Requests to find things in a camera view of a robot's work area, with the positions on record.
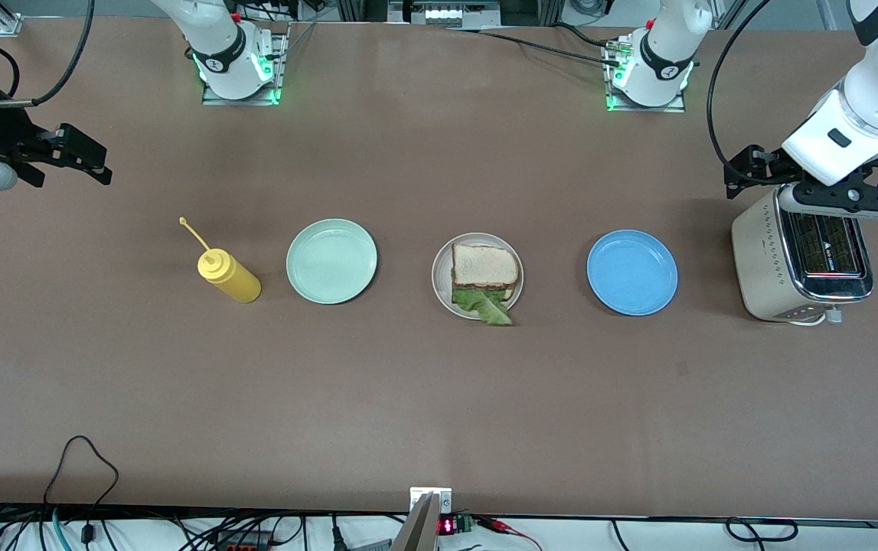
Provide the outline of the yellow squeeze bottle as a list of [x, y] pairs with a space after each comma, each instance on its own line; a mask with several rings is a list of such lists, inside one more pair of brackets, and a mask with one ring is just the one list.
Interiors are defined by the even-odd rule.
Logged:
[[240, 304], [249, 304], [257, 300], [263, 293], [263, 286], [251, 271], [226, 250], [209, 246], [207, 241], [190, 226], [186, 217], [179, 217], [178, 222], [204, 247], [204, 251], [197, 259], [197, 271], [201, 278]]

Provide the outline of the toasted bread slice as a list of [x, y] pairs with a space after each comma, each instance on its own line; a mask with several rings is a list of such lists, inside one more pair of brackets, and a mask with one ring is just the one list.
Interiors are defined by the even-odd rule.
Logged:
[[508, 302], [517, 294], [517, 287], [518, 282], [516, 279], [457, 278], [452, 280], [450, 299], [454, 304], [458, 304], [459, 296], [466, 292], [491, 292], [495, 296], [499, 296], [499, 301]]
[[494, 246], [452, 245], [454, 289], [512, 289], [521, 278], [515, 255]]

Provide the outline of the green lettuce leaf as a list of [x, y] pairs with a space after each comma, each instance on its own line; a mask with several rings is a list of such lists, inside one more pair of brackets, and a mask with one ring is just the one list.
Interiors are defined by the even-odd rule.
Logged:
[[459, 296], [459, 303], [454, 304], [460, 310], [470, 311], [478, 316], [478, 320], [485, 324], [504, 327], [512, 324], [505, 302], [499, 301], [499, 296], [491, 292], [466, 292]]

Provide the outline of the blue plate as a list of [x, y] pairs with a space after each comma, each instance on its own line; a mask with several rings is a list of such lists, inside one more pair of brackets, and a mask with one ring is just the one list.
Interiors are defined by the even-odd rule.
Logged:
[[651, 316], [676, 296], [679, 269], [661, 240], [624, 229], [603, 235], [590, 247], [586, 279], [607, 308], [623, 316]]

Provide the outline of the mint green plate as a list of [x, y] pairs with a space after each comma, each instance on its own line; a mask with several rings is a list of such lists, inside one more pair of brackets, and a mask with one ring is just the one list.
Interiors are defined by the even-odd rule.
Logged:
[[320, 220], [289, 244], [286, 269], [299, 296], [320, 305], [343, 304], [361, 295], [375, 278], [377, 244], [351, 220]]

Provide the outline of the beige plate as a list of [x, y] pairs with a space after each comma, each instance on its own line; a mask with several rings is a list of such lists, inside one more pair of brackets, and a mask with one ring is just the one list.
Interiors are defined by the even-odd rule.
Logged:
[[521, 258], [514, 247], [512, 247], [502, 238], [492, 235], [490, 233], [461, 234], [448, 241], [447, 244], [443, 245], [439, 253], [436, 254], [434, 264], [432, 265], [432, 286], [434, 287], [436, 297], [439, 298], [443, 306], [445, 306], [446, 309], [448, 309], [449, 311], [452, 311], [453, 314], [456, 314], [456, 316], [459, 316], [461, 318], [467, 318], [471, 321], [480, 321], [478, 320], [477, 315], [471, 313], [470, 311], [460, 310], [459, 307], [452, 303], [452, 297], [450, 297], [450, 292], [452, 292], [452, 276], [450, 275], [450, 269], [452, 269], [453, 244], [494, 246], [497, 248], [506, 249], [515, 255], [515, 258], [519, 262], [521, 268], [521, 278], [518, 282], [517, 294], [513, 297], [512, 300], [505, 302], [506, 307], [508, 307], [508, 311], [510, 311], [510, 309], [513, 308], [518, 301], [524, 287], [525, 272], [523, 263], [521, 262]]

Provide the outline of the cream steel toaster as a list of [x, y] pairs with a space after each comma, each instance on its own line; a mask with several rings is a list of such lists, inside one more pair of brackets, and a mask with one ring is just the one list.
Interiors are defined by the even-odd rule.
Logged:
[[775, 189], [730, 227], [743, 304], [767, 322], [840, 324], [875, 287], [858, 220], [782, 209]]

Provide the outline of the lit control box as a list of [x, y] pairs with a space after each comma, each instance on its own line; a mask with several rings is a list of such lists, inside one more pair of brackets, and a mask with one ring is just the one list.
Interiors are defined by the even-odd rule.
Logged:
[[498, 0], [387, 0], [386, 22], [452, 29], [501, 26]]

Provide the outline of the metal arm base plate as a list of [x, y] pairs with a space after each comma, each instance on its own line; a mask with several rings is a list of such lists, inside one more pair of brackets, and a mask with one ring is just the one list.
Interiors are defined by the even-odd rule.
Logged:
[[608, 111], [684, 112], [684, 88], [694, 61], [653, 69], [635, 55], [634, 45], [608, 41], [600, 48], [604, 67], [605, 104]]
[[[282, 98], [289, 48], [287, 34], [274, 34], [271, 29], [258, 28], [249, 21], [241, 21], [239, 29], [245, 31], [245, 49], [240, 58], [229, 65], [226, 73], [209, 70], [211, 63], [204, 65], [194, 55], [194, 65], [201, 78], [201, 104], [204, 106], [277, 106]], [[240, 98], [228, 98], [217, 93], [216, 80], [221, 80], [225, 92], [252, 93]]]

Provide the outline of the silver post foot bracket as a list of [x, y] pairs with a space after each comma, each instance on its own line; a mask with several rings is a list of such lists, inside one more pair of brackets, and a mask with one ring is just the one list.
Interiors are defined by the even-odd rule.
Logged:
[[449, 515], [452, 512], [452, 489], [442, 486], [412, 486], [410, 488], [410, 510], [412, 510], [417, 501], [427, 494], [438, 495], [436, 502], [439, 503], [439, 510], [442, 515]]

